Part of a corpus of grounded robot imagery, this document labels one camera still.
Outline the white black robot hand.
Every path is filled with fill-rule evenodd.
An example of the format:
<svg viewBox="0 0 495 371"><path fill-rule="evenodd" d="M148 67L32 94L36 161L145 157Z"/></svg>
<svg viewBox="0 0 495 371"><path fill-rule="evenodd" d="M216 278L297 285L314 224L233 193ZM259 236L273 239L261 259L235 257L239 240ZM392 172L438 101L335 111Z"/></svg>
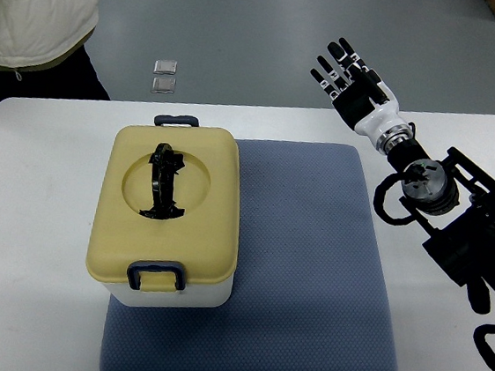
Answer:
<svg viewBox="0 0 495 371"><path fill-rule="evenodd" d="M413 128L399 115L394 93L349 42L344 38L332 41L328 52L335 62L331 64L319 55L316 60L321 70L312 69L311 75L344 123L368 137L376 151L384 155L394 145L414 138Z"/></svg>

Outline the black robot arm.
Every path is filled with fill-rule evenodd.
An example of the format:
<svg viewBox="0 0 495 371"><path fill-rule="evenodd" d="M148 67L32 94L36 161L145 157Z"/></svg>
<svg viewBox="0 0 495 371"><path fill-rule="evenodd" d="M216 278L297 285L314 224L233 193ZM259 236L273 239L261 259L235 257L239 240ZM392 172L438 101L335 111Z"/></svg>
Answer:
<svg viewBox="0 0 495 371"><path fill-rule="evenodd" d="M383 143L394 169L375 189L373 208L391 226L417 222L429 257L465 287L478 314L495 294L495 180L456 148L432 160L406 127Z"/></svg>

